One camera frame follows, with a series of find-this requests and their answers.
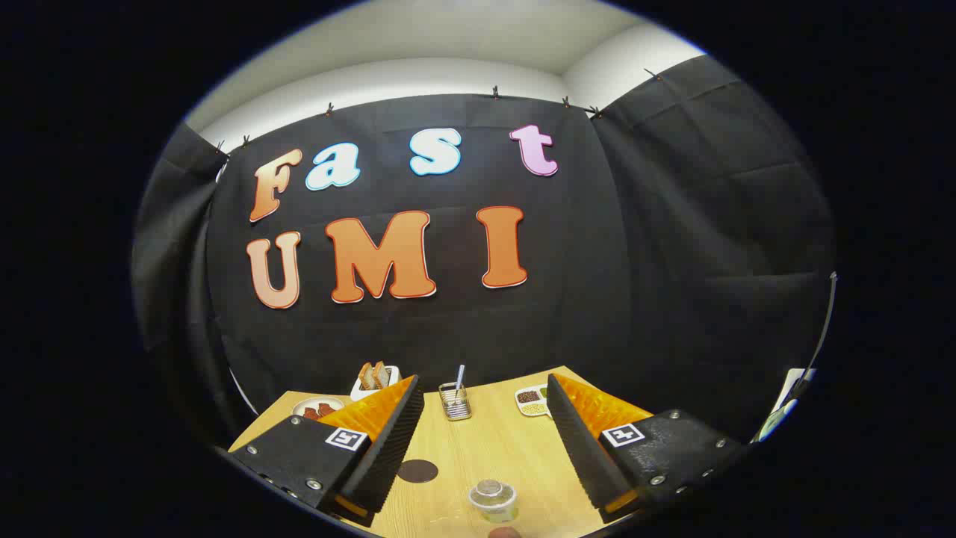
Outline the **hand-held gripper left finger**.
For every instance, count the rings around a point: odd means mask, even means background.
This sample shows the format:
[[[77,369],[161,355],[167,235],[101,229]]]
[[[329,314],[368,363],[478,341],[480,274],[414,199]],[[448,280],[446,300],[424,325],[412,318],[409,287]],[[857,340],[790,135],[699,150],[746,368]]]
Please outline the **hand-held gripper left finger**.
[[[418,375],[324,418],[291,413],[230,453],[312,510],[366,524],[382,510],[423,412]]]

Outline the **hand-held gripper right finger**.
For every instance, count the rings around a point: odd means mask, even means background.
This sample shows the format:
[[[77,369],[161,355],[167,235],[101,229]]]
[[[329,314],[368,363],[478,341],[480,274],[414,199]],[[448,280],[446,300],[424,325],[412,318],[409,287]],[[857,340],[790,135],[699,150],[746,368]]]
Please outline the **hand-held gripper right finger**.
[[[747,453],[683,409],[648,412],[562,374],[547,376],[547,408],[605,523],[678,504]]]

